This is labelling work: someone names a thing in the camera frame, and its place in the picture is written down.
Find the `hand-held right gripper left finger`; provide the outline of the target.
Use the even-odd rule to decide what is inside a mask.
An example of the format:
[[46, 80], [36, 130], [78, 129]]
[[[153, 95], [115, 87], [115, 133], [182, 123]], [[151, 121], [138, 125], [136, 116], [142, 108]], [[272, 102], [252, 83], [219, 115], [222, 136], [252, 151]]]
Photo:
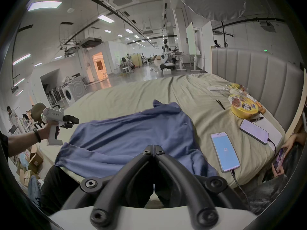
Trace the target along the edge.
[[154, 145], [149, 145], [113, 176], [88, 177], [69, 196], [62, 210], [80, 209], [93, 203], [90, 223], [96, 229], [107, 229], [117, 220], [120, 203], [136, 175], [152, 160]]

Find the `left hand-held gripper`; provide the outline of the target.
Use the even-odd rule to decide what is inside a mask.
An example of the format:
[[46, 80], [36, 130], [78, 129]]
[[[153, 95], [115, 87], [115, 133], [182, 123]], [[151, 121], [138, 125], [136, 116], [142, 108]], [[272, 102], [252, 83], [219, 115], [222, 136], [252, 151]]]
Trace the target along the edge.
[[72, 128], [74, 124], [79, 124], [79, 119], [72, 115], [63, 115], [64, 110], [60, 108], [55, 110], [52, 108], [45, 108], [42, 112], [42, 121], [46, 124], [50, 124], [52, 121], [58, 123], [58, 125], [51, 125], [46, 141], [47, 146], [62, 146], [63, 141], [57, 139], [57, 127], [60, 128]]

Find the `person's left hand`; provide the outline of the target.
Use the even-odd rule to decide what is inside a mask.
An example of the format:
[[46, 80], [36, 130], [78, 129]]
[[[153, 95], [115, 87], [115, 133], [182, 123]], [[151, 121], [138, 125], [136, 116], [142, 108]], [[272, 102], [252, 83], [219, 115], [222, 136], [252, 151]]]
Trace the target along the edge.
[[52, 127], [56, 127], [56, 136], [59, 135], [59, 127], [57, 121], [51, 121], [44, 125], [43, 128], [38, 130], [38, 134], [41, 140], [46, 140], [49, 137], [49, 133]]

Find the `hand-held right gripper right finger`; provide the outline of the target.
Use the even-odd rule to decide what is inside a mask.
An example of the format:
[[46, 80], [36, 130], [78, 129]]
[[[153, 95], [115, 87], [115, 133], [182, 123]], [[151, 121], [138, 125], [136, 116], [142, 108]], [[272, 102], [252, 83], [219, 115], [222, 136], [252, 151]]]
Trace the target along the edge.
[[226, 209], [248, 209], [224, 178], [194, 175], [158, 145], [155, 145], [155, 161], [174, 184], [174, 197], [179, 199], [172, 199], [172, 204], [175, 207], [186, 204], [194, 229], [211, 229], [217, 225], [221, 217], [215, 203]]

